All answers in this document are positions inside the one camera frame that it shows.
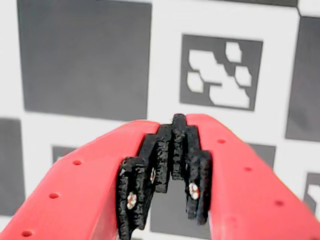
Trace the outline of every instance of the gray square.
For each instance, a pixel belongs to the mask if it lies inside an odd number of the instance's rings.
[[[302,17],[285,138],[320,142],[320,18]]]
[[[297,7],[298,0],[225,0],[231,2],[243,2],[252,4],[268,4],[276,6]]]
[[[253,150],[255,150],[256,154],[270,166],[270,168],[274,168],[276,146],[259,145],[253,143],[249,143],[249,145],[251,148],[253,148]]]
[[[18,0],[27,111],[145,119],[150,3]]]
[[[52,146],[52,161],[55,163],[60,158],[76,150],[74,147]]]
[[[263,43],[184,35],[180,102],[254,111]]]
[[[13,216],[25,201],[21,123],[0,119],[0,215]]]
[[[309,206],[309,208],[314,214],[316,213],[316,209],[318,208],[317,203],[320,202],[319,193],[320,193],[320,174],[309,172],[306,177],[303,200]]]
[[[182,180],[170,180],[167,193],[154,194],[150,221],[151,232],[210,239],[209,222],[197,225],[195,220],[188,219]]]

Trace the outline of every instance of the black 3d-printed fingertip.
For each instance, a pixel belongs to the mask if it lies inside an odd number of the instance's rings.
[[[172,124],[161,125],[156,134],[147,134],[138,156],[126,158],[120,167],[116,211],[121,240],[130,240],[135,229],[145,228],[154,192],[167,192],[170,175],[185,182],[187,217],[205,224],[212,157],[201,150],[198,129],[188,126],[183,114],[175,114]]]

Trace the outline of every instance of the screw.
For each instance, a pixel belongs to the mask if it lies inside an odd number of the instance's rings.
[[[137,203],[137,195],[135,195],[133,192],[130,192],[127,197],[127,204],[126,207],[131,210]]]
[[[192,197],[192,199],[197,200],[199,198],[199,188],[195,183],[190,183],[189,184],[189,193]]]
[[[153,167],[152,171],[151,171],[151,176],[150,176],[150,181],[151,181],[152,184],[154,184],[155,178],[156,178],[156,170]]]

